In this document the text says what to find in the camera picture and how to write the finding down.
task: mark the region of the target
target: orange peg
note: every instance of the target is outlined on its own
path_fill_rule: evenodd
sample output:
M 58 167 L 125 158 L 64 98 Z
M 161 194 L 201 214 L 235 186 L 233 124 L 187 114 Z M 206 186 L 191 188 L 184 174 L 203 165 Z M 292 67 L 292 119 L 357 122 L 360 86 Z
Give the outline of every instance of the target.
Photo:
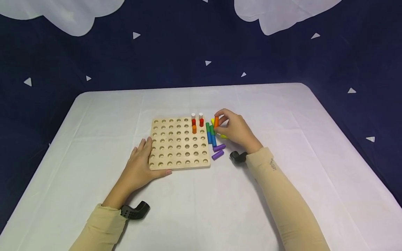
M 219 126 L 219 117 L 215 117 L 215 119 L 213 120 L 213 127 L 218 127 Z

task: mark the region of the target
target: finger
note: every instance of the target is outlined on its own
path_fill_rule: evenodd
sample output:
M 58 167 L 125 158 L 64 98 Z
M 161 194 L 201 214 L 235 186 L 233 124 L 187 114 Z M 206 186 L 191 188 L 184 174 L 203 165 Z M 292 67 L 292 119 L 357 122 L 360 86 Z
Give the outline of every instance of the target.
M 138 150 L 141 151 L 144 148 L 144 146 L 145 146 L 145 139 L 142 139 L 141 142 L 139 143 Z
M 223 134 L 223 135 L 226 135 L 226 134 L 227 134 L 227 133 L 226 133 L 227 130 L 228 130 L 228 129 L 227 129 L 226 127 L 215 127 L 215 128 L 214 128 L 214 131 L 215 131 L 216 133 Z
M 145 143 L 144 150 L 146 153 L 149 155 L 151 153 L 151 148 L 152 148 L 152 138 L 148 137 L 147 142 Z
M 152 178 L 154 179 L 159 179 L 165 176 L 168 176 L 170 174 L 172 174 L 172 170 L 155 170 L 155 171 L 151 171 L 152 173 Z
M 137 147 L 134 147 L 133 151 L 131 152 L 130 157 L 134 156 L 134 154 L 137 152 L 137 149 L 138 149 Z
M 230 117 L 233 117 L 234 115 L 236 115 L 236 113 L 226 108 L 223 108 L 222 110 L 219 110 L 215 113 L 215 117 L 220 117 L 221 115 L 226 115 L 230 119 Z
M 221 125 L 223 122 L 227 121 L 229 118 L 226 115 L 223 115 L 220 119 L 219 119 L 219 125 Z

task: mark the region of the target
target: black wrist device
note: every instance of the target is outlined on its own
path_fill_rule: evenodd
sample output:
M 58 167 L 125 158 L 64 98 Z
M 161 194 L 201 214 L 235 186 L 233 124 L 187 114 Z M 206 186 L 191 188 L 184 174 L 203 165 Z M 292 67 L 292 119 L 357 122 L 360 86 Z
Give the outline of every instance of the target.
M 136 208 L 132 208 L 128 205 L 122 206 L 121 216 L 129 220 L 139 220 L 144 218 L 149 210 L 150 206 L 145 201 L 141 201 Z

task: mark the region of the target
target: dark blue backdrop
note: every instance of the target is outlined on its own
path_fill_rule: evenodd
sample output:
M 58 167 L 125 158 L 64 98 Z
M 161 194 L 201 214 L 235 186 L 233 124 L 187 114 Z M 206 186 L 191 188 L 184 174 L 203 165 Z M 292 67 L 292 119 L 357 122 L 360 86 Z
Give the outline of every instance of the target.
M 75 97 L 100 90 L 302 82 L 401 204 L 401 16 L 400 1 L 343 0 L 265 36 L 233 0 L 126 0 L 73 37 L 0 15 L 0 229 Z

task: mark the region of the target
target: white triangle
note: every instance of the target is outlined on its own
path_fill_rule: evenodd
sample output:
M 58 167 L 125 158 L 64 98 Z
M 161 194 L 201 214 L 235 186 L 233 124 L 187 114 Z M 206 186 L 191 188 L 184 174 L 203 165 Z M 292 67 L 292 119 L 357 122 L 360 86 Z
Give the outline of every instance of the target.
M 29 85 L 32 87 L 32 80 L 31 78 L 27 78 L 27 80 L 24 81 L 24 84 Z
M 367 137 L 366 139 L 370 140 L 371 142 L 375 141 L 375 137 Z
M 350 88 L 348 93 L 356 93 L 356 91 L 353 88 Z
M 320 34 L 316 33 L 316 34 L 314 34 L 310 39 L 314 39 L 314 38 L 320 37 L 320 36 L 321 36 Z
M 141 36 L 141 34 L 133 32 L 133 39 L 136 39 L 137 37 Z

